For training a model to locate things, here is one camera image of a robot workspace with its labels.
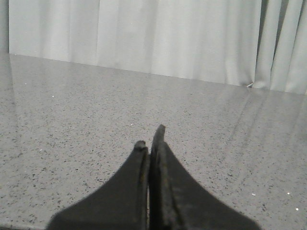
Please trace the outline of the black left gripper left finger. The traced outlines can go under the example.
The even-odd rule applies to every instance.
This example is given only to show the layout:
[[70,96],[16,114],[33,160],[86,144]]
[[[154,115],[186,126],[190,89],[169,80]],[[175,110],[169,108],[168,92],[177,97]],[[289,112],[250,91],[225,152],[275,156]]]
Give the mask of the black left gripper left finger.
[[47,229],[146,229],[149,161],[145,141],[136,142],[130,156],[103,186],[58,212]]

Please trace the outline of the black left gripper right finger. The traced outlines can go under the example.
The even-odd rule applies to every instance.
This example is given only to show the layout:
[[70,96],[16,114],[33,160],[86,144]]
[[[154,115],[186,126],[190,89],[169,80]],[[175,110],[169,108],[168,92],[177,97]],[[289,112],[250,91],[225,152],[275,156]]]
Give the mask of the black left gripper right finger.
[[252,219],[206,191],[164,141],[165,126],[153,137],[149,170],[150,229],[257,230]]

